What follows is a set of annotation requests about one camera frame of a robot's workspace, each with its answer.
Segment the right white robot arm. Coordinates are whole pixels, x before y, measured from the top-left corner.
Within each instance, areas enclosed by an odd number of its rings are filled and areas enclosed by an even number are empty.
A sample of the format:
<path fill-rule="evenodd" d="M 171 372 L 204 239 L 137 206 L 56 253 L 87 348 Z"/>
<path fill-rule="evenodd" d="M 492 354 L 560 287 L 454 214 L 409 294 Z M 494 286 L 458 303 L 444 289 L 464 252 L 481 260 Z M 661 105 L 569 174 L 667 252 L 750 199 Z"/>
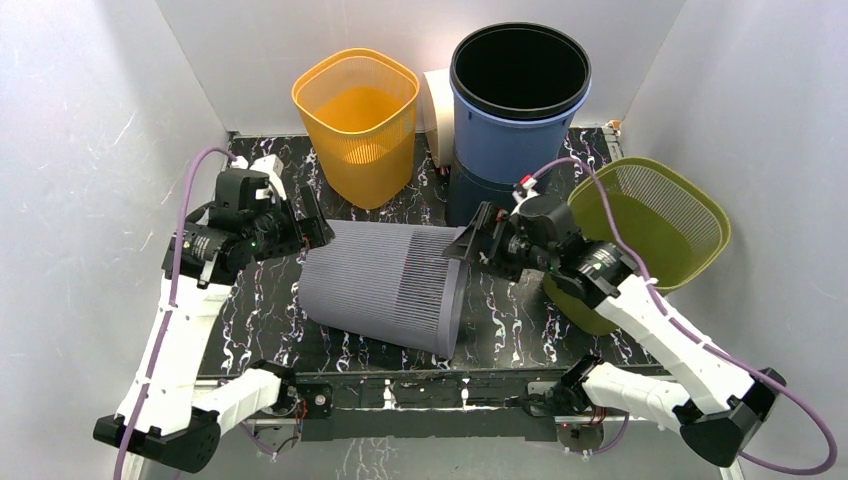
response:
<path fill-rule="evenodd" d="M 522 408 L 535 416 L 628 412 L 676 431 L 707 462 L 730 466 L 767 419 L 785 383 L 767 368 L 751 374 L 680 331 L 683 320 L 654 299 L 635 259 L 582 235 L 569 207 L 536 197 L 512 212 L 484 202 L 443 251 L 511 282 L 526 270 L 550 276 L 579 303 L 617 325 L 673 376 L 660 381 L 586 355 L 548 389 L 529 385 Z"/>

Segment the orange mesh waste basket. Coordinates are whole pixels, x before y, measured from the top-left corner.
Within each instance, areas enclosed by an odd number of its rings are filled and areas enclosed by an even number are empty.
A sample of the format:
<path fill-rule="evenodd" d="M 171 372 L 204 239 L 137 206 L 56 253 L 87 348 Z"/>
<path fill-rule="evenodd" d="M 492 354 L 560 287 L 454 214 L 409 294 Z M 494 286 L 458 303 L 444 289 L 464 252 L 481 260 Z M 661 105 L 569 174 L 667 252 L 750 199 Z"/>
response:
<path fill-rule="evenodd" d="M 362 209 L 411 180 L 419 80 L 372 49 L 339 51 L 304 72 L 292 100 L 329 186 Z"/>

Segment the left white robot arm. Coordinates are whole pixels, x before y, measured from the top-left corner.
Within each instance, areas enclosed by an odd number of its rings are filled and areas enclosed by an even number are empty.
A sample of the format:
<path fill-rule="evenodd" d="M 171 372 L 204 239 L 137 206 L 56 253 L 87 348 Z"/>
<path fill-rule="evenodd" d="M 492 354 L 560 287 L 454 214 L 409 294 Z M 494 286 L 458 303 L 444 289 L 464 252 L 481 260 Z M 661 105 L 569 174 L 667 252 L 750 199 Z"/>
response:
<path fill-rule="evenodd" d="M 240 273 L 320 248 L 334 233 L 314 189 L 299 200 L 274 172 L 228 169 L 211 201 L 184 211 L 167 247 L 156 319 L 139 370 L 114 414 L 93 436 L 176 470 L 196 473 L 222 436 L 258 411 L 286 416 L 300 401 L 294 371 L 267 360 L 206 393 L 197 374 L 211 330 Z"/>

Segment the grey mesh waste basket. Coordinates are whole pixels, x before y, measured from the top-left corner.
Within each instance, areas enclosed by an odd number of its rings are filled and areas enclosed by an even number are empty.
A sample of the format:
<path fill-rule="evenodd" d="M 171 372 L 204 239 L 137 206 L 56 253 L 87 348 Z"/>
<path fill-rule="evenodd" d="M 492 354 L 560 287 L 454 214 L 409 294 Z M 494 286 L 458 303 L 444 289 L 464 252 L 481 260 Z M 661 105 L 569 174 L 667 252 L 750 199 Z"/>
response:
<path fill-rule="evenodd" d="M 458 227 L 332 220 L 327 245 L 306 254 L 298 301 L 327 327 L 453 357 L 468 279 L 443 252 Z"/>

